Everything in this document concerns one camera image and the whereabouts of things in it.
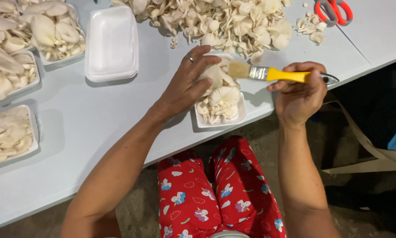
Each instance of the silver ring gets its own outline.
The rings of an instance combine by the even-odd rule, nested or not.
[[[184,59],[190,60],[192,63],[194,62],[194,58],[192,56],[185,56]]]

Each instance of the scissors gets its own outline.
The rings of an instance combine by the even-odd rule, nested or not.
[[[345,11],[347,15],[346,20],[342,18],[342,14],[339,11],[338,5]],[[329,18],[323,14],[321,6],[324,7],[324,10]],[[328,27],[333,27],[337,23],[339,25],[346,26],[353,21],[354,17],[353,11],[343,0],[317,0],[316,5],[314,5],[314,11],[320,17],[320,19],[328,25]]]

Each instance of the metal ferrule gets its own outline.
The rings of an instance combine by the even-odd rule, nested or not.
[[[259,79],[259,80],[267,80],[268,72],[269,72],[269,68],[267,68],[267,67],[251,66],[249,78],[250,79]]]

